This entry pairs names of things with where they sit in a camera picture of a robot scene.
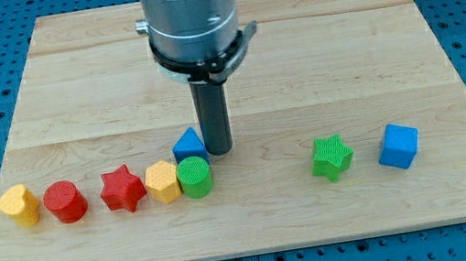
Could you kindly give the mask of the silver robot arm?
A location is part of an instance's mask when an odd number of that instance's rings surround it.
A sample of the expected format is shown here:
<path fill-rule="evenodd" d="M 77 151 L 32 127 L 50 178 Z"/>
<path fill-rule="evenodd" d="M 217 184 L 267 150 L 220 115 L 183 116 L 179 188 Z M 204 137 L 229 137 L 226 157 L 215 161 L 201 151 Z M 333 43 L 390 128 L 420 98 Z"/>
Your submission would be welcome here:
<path fill-rule="evenodd" d="M 257 31 L 240 28 L 236 0 L 139 0 L 155 62 L 177 81 L 223 84 L 246 56 Z"/>

